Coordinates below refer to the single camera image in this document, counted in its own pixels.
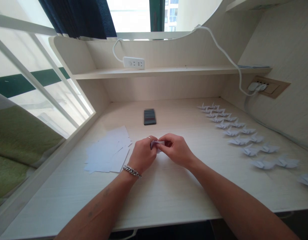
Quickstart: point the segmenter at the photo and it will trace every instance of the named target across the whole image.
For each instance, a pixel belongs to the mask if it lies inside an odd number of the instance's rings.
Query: power strip
[[[123,57],[123,64],[126,68],[145,69],[145,60],[142,58]]]

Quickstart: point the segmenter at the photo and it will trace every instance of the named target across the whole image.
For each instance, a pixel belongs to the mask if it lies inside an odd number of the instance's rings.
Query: smartphone
[[[156,124],[155,110],[145,109],[144,110],[144,125],[153,125]]]

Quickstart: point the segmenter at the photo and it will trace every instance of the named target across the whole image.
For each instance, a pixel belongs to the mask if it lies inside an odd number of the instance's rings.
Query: green stripe
[[[70,78],[63,67],[59,69],[66,79]],[[31,74],[44,87],[61,81],[53,69],[35,71],[31,72]],[[0,77],[0,94],[7,98],[14,97],[32,90],[35,90],[35,88],[26,80],[22,74]]]

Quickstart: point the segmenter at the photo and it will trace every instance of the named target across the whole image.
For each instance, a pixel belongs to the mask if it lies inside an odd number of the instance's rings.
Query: desk
[[[268,154],[273,160],[282,153],[300,160],[297,169],[276,166],[263,171],[249,164],[250,158],[239,146],[228,144],[215,123],[196,107],[213,102],[238,116],[250,128],[256,128],[265,141],[280,146],[279,153]],[[154,108],[157,124],[143,125],[143,110]],[[125,125],[133,144],[149,135],[160,137],[168,132],[185,138],[193,153],[212,169],[253,195],[273,212],[308,209],[308,187],[297,177],[308,173],[308,152],[279,134],[255,123],[243,111],[221,98],[178,99],[111,103],[80,142],[62,161],[29,203],[10,224],[0,239],[54,236],[117,173],[89,174],[84,171],[85,149],[106,131]],[[132,188],[114,230],[144,228],[220,218],[197,180],[174,164],[164,153]]]

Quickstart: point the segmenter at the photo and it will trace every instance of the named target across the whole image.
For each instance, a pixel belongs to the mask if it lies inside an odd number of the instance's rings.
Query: chain bracelet
[[[141,177],[142,177],[142,175],[140,175],[137,171],[135,171],[134,169],[132,169],[130,166],[125,165],[125,166],[123,167],[123,169],[124,169],[125,171],[128,171],[129,173],[133,174],[134,176],[136,176],[136,177],[138,177],[138,178],[141,178]]]

